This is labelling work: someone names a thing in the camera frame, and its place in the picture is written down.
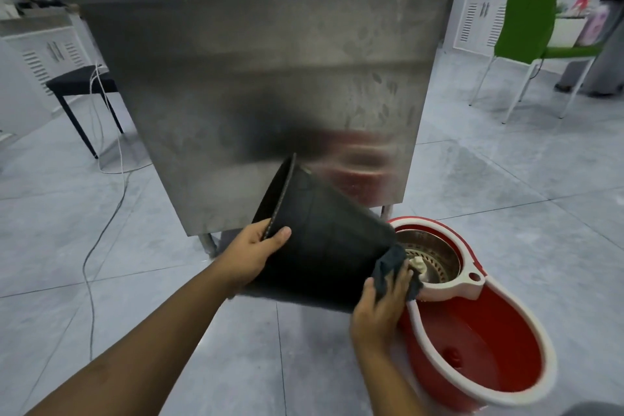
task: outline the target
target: green chair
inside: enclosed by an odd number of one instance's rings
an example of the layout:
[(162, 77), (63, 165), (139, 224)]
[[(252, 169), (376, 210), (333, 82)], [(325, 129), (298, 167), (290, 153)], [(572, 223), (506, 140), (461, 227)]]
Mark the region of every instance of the green chair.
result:
[(600, 54), (601, 46), (580, 46), (573, 48), (549, 48), (548, 42), (555, 26), (555, 14), (557, 13), (557, 0), (507, 0), (505, 21), (494, 47), (494, 55), (490, 58), (486, 72), (472, 95), (469, 105), (473, 105), (481, 89), (488, 71), (497, 58), (507, 58), (528, 65), (528, 71), (522, 81), (522, 87), (509, 106), (503, 124), (507, 123), (511, 112), (522, 100), (527, 90), (528, 82), (533, 79), (535, 68), (541, 67), (543, 60), (552, 58), (566, 58), (577, 61), (589, 61), (583, 70), (583, 74), (574, 86), (570, 99), (565, 109), (559, 116), (564, 118), (566, 112), (574, 102), (579, 88), (583, 84), (585, 76), (589, 72), (596, 56)]

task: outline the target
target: black chair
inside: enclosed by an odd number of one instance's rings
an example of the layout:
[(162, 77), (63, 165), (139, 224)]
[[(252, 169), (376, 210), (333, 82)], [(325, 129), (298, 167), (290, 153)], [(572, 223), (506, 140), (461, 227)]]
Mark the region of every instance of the black chair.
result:
[[(54, 79), (46, 82), (45, 85), (54, 93), (61, 107), (63, 107), (63, 110), (67, 114), (67, 117), (69, 117), (69, 120), (71, 120), (72, 124), (76, 128), (78, 135), (80, 135), (82, 141), (87, 146), (87, 148), (89, 148), (89, 151), (93, 154), (94, 158), (97, 159), (98, 154), (93, 149), (93, 145), (91, 145), (89, 138), (84, 133), (82, 126), (78, 122), (78, 119), (76, 119), (74, 113), (65, 101), (65, 96), (80, 96), (84, 94), (89, 94), (89, 83), (95, 68), (96, 67), (94, 65), (83, 66), (82, 68), (70, 71), (69, 73), (61, 74), (60, 76), (57, 76)], [(113, 119), (115, 120), (117, 128), (119, 128), (119, 131), (121, 133), (124, 133), (121, 125), (119, 124), (119, 120), (115, 115), (115, 111), (113, 111), (113, 107), (111, 106), (108, 97), (106, 97), (106, 93), (119, 92), (117, 90), (117, 85), (115, 84), (113, 78), (111, 78), (110, 73), (100, 74), (100, 81), (102, 81), (104, 92), (102, 92), (102, 89), (100, 88), (100, 83), (97, 79), (93, 81), (91, 92), (93, 94), (99, 94), (100, 96), (102, 96), (104, 103), (107, 105), (107, 107), (111, 111), (110, 113), (113, 115)]]

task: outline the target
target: gray pants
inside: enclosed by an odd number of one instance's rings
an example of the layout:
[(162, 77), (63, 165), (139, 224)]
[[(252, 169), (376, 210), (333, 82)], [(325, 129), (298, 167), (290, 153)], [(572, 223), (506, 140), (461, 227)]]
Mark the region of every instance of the gray pants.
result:
[(562, 416), (624, 416), (624, 406), (587, 402), (568, 409)]

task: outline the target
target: black bucket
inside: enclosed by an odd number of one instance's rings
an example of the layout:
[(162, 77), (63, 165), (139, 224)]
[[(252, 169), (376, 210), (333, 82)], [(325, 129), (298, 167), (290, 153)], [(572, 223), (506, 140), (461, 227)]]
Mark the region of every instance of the black bucket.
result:
[(254, 222), (271, 218), (288, 242), (269, 257), (244, 294), (350, 312), (375, 262), (397, 241), (394, 229), (296, 162), (282, 163)]

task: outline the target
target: white chair leg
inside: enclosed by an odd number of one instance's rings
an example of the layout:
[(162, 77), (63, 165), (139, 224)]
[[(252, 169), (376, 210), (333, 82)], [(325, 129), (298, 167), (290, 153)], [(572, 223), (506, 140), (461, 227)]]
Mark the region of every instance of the white chair leg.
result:
[(561, 112), (561, 115), (559, 115), (559, 119), (564, 118), (566, 116), (566, 113), (568, 113), (568, 109), (570, 109), (570, 106), (574, 103), (574, 99), (577, 96), (578, 90), (581, 89), (581, 86), (583, 85), (583, 81), (585, 81), (585, 77), (586, 77), (587, 73), (589, 73), (591, 65), (593, 65), (593, 62), (595, 60), (596, 60), (596, 58), (591, 58), (587, 62), (587, 65), (586, 65), (585, 69), (583, 70), (583, 73), (581, 74), (581, 76), (578, 79), (576, 85), (574, 86), (574, 89), (572, 90), (572, 94), (570, 94), (570, 99), (568, 99), (568, 103), (565, 105), (564, 111)]
[(477, 95), (479, 94), (479, 90), (481, 89), (481, 86), (483, 85), (483, 81), (486, 80), (486, 76), (488, 75), (488, 71), (492, 67), (492, 64), (494, 63), (495, 59), (496, 59), (496, 57), (494, 55), (492, 55), (490, 57), (490, 61), (488, 62), (488, 66), (486, 68), (486, 72), (483, 73), (483, 76), (481, 76), (481, 81), (479, 82), (479, 84), (477, 85), (477, 88), (475, 89), (474, 93), (472, 94), (472, 99), (470, 101), (470, 104), (468, 104), (468, 105), (470, 105), (470, 106), (473, 105), (474, 101), (477, 100)]
[(503, 120), (503, 124), (507, 123), (507, 121), (509, 120), (509, 116), (511, 115), (511, 112), (513, 112), (515, 106), (522, 100), (522, 97), (524, 96), (524, 93), (527, 90), (528, 82), (531, 79), (531, 74), (533, 74), (536, 64), (537, 64), (537, 59), (534, 60), (533, 63), (531, 63), (531, 65), (528, 67), (528, 70), (526, 71), (527, 73), (524, 75), (524, 79), (522, 80), (522, 86), (520, 87), (518, 94), (516, 94), (513, 101), (511, 102), (511, 105), (509, 106), (509, 110), (507, 110), (507, 115), (505, 115), (505, 119)]

